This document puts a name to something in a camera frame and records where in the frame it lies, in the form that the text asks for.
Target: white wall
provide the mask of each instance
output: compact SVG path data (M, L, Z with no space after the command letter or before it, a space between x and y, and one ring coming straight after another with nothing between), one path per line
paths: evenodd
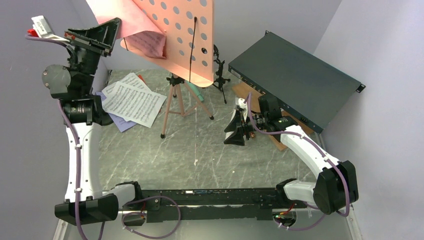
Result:
M96 19L85 0L71 0L84 24ZM215 0L214 41L229 63L264 36L265 30L313 53L341 0ZM123 49L119 42L104 60L108 69L151 69L156 65Z
M314 54L367 86L323 133L356 166L364 239L422 239L424 1L343 0Z
M24 38L31 17L44 15L58 35L82 22L67 0L3 1L0 7L0 239L52 239L64 200L69 152L63 120L41 76L66 64L56 44ZM100 63L94 89L107 70Z

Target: round hole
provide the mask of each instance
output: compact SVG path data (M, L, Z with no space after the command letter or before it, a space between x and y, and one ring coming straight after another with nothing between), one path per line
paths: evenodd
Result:
M193 14L191 11L187 12L187 18L192 19L193 18Z
M201 16L200 17L200 22L202 23L202 24L207 24L208 23L208 20L206 20L206 17L204 17L204 16Z

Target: wooden board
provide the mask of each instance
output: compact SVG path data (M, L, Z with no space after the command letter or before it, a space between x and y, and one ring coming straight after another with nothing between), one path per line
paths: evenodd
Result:
M250 86L249 86L249 85L247 85L246 83L241 82L241 83L239 83L239 84L237 84L237 85L234 85L234 86L232 87L232 91L235 93L235 95L236 95L238 98L243 98L243 99L245 99L245 98L248 96L248 94L251 92L251 93L252 93L252 99L251 99L251 102L250 102L251 110L252 110L252 111L254 111L254 112L258 112L258 113L261 111L261 110L260 110L260 108L259 108L259 101L258 101L258 98L259 98L260 96L262 96L262 95L261 95L259 92L257 92L255 89L253 89L252 87L250 87ZM297 124L299 124L299 126L301 126L301 127L302 127L303 131L304 131L306 134L310 135L310 134L312 134L312 133L314 132L314 130L310 129L310 128L309 128L308 126L306 126L303 122L301 122L301 121L299 121L298 119L294 118L292 115L290 115L290 113L288 113L288 112L286 112L286 111L282 111L282 112L281 112L281 115L282 115L282 116L290 116L290 117L292 117L294 120L296 120ZM287 148L287 146L286 146L286 145L282 144L281 142L278 142L278 141L275 139L275 137L273 137L273 136L269 135L269 138L270 138L270 139L271 139L271 141L275 144L275 146L278 148L278 150L283 151L284 149L286 149L286 148Z

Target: floor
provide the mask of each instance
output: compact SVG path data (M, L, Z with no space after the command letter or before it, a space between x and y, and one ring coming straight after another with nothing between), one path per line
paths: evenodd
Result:
M168 95L166 70L112 71L109 84L130 72L142 75L154 92ZM228 104L215 87L200 88L214 120L201 109L186 117L170 114L166 138L161 139L165 106L153 126L136 125L124 133L112 124L102 128L100 182L104 190L125 181L138 181L142 189L263 188L297 178L314 182L308 167L290 149L279 151L268 136L256 134L246 146L224 145L224 128L231 120L235 95L231 86L240 81L228 71L224 85ZM195 104L181 86L185 109ZM174 98L171 109L178 111ZM316 135L310 136L317 141Z

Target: green object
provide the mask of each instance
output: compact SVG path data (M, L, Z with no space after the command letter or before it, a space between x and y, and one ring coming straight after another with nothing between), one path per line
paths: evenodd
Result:
M202 94L200 93L198 87L194 85L191 82L187 82L190 88L193 90L193 92L196 94L196 96L200 99L200 102L203 102L205 99L203 98Z

